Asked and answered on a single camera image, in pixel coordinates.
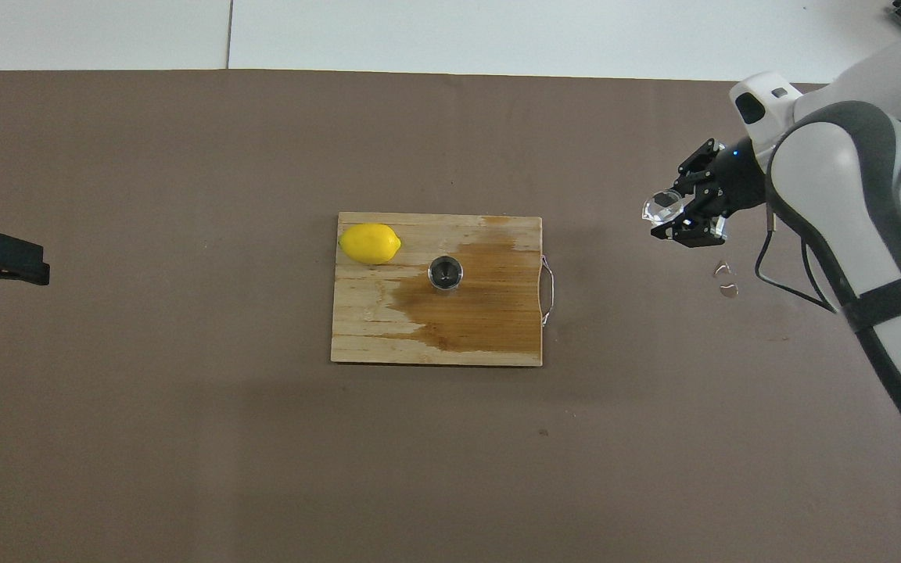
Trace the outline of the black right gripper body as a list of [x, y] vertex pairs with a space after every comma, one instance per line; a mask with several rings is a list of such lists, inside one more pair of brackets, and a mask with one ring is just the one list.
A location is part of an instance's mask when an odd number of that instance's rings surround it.
[[756, 158], [751, 138], [741, 138], [731, 147], [719, 150], [708, 184], [712, 198], [705, 212], [715, 217], [730, 217], [766, 203], [766, 176]]

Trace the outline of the small clear glass cup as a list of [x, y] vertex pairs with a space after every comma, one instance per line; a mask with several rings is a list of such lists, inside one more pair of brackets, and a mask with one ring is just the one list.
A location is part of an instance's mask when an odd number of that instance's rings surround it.
[[641, 207], [641, 218], [653, 227], [675, 220], [685, 210], [685, 195], [677, 190], [666, 189], [648, 197]]

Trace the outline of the steel double jigger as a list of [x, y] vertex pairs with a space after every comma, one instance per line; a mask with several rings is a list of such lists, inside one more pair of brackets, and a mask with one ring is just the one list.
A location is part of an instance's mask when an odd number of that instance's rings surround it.
[[464, 279], [464, 268], [460, 260], [450, 254], [444, 254], [430, 261], [426, 274], [430, 286], [435, 291], [450, 295], [460, 288], [462, 279]]

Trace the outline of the wooden cutting board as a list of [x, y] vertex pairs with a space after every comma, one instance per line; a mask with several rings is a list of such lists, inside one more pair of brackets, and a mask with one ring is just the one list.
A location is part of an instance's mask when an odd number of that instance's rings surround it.
[[[388, 224], [403, 240], [387, 264], [336, 253], [330, 360], [341, 364], [539, 367], [543, 228], [539, 217], [340, 213], [337, 232]], [[430, 286], [430, 261], [450, 254], [464, 277]]]

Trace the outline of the yellow lemon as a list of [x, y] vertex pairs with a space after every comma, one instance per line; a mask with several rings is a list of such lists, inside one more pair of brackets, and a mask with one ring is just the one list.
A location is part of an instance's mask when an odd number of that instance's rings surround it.
[[368, 266], [389, 263], [401, 250], [403, 240], [388, 224], [365, 222], [347, 228], [337, 245], [351, 260]]

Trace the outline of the brown paper table mat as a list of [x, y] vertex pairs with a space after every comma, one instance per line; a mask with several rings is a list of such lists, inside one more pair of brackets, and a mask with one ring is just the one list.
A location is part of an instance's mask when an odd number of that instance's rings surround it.
[[[726, 82], [0, 72], [0, 563], [901, 563], [843, 318], [641, 204]], [[533, 215], [541, 368], [330, 360], [340, 211]]]

